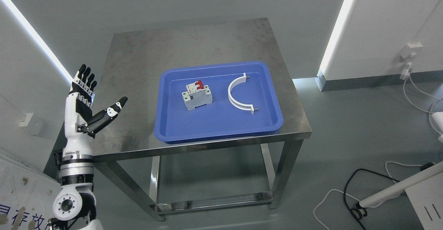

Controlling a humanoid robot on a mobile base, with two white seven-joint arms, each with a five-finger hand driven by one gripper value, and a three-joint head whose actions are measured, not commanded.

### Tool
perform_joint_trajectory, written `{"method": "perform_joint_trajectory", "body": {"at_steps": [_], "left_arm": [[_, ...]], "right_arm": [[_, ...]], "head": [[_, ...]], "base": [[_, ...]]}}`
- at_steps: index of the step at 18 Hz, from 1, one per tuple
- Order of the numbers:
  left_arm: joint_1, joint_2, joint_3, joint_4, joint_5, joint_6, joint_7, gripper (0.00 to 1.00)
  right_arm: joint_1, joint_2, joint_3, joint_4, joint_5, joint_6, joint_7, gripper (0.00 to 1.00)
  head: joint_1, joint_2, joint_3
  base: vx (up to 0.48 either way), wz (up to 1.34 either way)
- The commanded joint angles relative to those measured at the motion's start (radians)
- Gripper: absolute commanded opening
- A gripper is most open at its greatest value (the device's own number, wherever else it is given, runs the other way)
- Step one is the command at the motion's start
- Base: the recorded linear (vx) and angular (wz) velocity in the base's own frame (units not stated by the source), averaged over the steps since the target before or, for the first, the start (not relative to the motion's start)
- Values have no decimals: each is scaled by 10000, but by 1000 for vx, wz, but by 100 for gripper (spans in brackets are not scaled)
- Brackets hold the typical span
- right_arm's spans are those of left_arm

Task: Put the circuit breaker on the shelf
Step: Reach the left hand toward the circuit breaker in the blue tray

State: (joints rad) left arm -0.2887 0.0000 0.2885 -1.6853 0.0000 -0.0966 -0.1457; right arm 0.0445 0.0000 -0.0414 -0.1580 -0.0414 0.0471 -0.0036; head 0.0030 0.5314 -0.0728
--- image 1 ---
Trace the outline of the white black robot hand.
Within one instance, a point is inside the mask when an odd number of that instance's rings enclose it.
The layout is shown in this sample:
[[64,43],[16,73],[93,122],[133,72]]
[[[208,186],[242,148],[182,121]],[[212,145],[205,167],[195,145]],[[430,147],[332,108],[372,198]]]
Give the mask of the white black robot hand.
[[92,95],[97,86],[90,67],[81,65],[71,83],[71,89],[65,101],[64,131],[68,139],[80,136],[95,138],[95,135],[114,121],[128,98],[123,96],[115,104],[93,114]]

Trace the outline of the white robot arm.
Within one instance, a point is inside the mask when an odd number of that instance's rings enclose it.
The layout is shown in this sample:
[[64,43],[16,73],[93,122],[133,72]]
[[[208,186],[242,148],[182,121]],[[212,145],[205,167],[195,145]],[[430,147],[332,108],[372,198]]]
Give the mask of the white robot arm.
[[69,221],[82,218],[83,230],[103,230],[97,219],[96,197],[93,193],[94,163],[87,133],[68,134],[67,145],[58,159],[61,191],[52,204],[53,218],[47,222],[49,230],[68,230]]

